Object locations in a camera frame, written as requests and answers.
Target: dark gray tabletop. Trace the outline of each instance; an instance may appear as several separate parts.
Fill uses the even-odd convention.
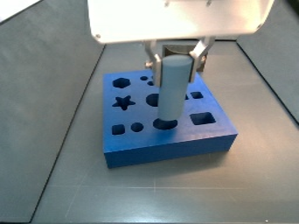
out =
[[[234,42],[201,76],[237,128],[229,152],[106,168],[101,77],[144,61],[140,43],[106,46],[33,222],[297,222],[297,126]]]

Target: metal bracket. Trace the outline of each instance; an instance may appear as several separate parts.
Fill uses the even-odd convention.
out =
[[[144,63],[145,68],[152,68],[153,71],[153,84],[161,86],[161,71],[162,71],[162,61],[158,54],[154,51],[156,40],[146,40],[144,42],[144,51],[149,57],[149,61]]]
[[[213,42],[214,42],[214,37],[204,38],[202,40],[200,40],[200,42],[194,46],[193,50],[189,52],[189,55],[192,56],[192,68],[190,68],[189,82],[193,82],[196,69],[201,64],[201,57],[206,54],[208,50],[212,47]]]
[[[214,42],[214,37],[202,38],[197,45],[194,46],[193,50],[189,52],[192,56],[192,67],[190,67],[190,74],[189,74],[189,82],[193,82],[194,74],[197,67],[201,64],[201,58],[206,54],[210,46]],[[161,86],[161,79],[162,79],[162,61],[158,54],[154,54],[154,46],[156,40],[146,40],[144,42],[144,51],[149,57],[149,61],[144,63],[145,68],[150,68],[153,71],[153,84],[160,87]]]

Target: blue shape sorter block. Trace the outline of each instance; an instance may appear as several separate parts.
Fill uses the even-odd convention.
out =
[[[106,167],[226,151],[237,131],[196,74],[181,117],[157,119],[152,71],[109,73],[102,85],[102,147]]]

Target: gray cylinder peg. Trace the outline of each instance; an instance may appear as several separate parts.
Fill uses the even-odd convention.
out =
[[[157,116],[164,121],[176,120],[182,113],[190,70],[190,56],[170,55],[162,58],[162,81],[158,93]]]

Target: white panel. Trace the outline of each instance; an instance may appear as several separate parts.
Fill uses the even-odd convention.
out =
[[[18,11],[27,8],[39,0],[1,0],[0,1],[0,22],[7,19]]]
[[[252,33],[264,23],[273,0],[166,2],[87,0],[91,36],[110,43]]]

